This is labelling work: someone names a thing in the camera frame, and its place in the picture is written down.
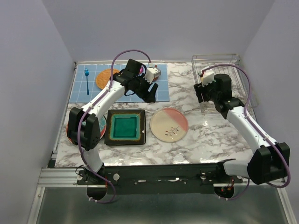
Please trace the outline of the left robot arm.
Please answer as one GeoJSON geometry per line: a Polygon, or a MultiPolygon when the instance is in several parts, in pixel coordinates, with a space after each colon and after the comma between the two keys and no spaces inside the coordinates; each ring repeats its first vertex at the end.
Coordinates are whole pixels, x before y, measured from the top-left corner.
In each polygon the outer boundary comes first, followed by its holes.
{"type": "Polygon", "coordinates": [[[100,140],[99,120],[110,106],[128,91],[146,103],[154,103],[158,88],[154,79],[160,74],[160,69],[153,63],[145,66],[141,62],[129,59],[126,67],[119,72],[110,69],[107,85],[93,100],[81,108],[73,107],[70,110],[67,138],[79,147],[84,166],[89,170],[87,178],[91,183],[99,184],[104,177],[100,170],[103,162],[94,149],[100,140]]]}

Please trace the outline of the teal and red plate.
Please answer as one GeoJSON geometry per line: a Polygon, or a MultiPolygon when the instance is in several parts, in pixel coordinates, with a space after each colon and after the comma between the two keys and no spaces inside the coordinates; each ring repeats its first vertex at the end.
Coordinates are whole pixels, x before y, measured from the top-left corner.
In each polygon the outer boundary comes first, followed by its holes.
{"type": "Polygon", "coordinates": [[[102,140],[105,136],[105,132],[107,129],[107,119],[104,115],[99,121],[99,126],[100,126],[100,140],[102,140]]]}

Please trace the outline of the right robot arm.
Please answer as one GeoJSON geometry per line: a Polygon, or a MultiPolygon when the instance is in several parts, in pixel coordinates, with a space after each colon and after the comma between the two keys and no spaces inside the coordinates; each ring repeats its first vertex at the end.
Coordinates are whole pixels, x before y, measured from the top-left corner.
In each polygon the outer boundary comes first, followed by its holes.
{"type": "Polygon", "coordinates": [[[229,121],[252,150],[249,161],[229,159],[221,162],[215,178],[221,183],[232,176],[249,178],[255,184],[270,183],[288,175],[290,149],[270,137],[250,116],[244,103],[232,96],[232,80],[227,74],[204,72],[202,81],[194,85],[198,101],[211,101],[224,119],[229,121]]]}

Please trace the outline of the brown rimmed plate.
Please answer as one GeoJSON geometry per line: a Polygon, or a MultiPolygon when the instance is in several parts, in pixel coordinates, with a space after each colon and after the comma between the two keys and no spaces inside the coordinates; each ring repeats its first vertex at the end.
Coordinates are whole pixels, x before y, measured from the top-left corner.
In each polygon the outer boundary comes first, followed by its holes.
{"type": "Polygon", "coordinates": [[[178,110],[164,108],[153,114],[150,129],[154,136],[164,142],[176,142],[188,131],[188,121],[178,110]]]}

